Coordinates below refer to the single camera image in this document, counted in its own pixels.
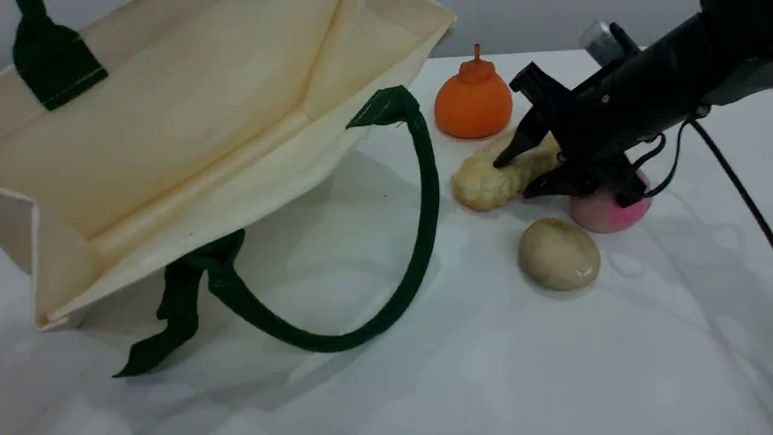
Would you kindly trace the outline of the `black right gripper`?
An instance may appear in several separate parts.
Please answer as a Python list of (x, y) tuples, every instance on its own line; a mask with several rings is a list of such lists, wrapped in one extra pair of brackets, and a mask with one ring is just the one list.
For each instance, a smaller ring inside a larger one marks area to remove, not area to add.
[(494, 168), (543, 143), (559, 145), (558, 168), (536, 177), (524, 198), (615, 193), (621, 207), (654, 195), (638, 176), (664, 149), (662, 133), (690, 118), (718, 84), (712, 25), (698, 13), (645, 50), (624, 42), (624, 55), (568, 89), (535, 63), (511, 80), (531, 103)]

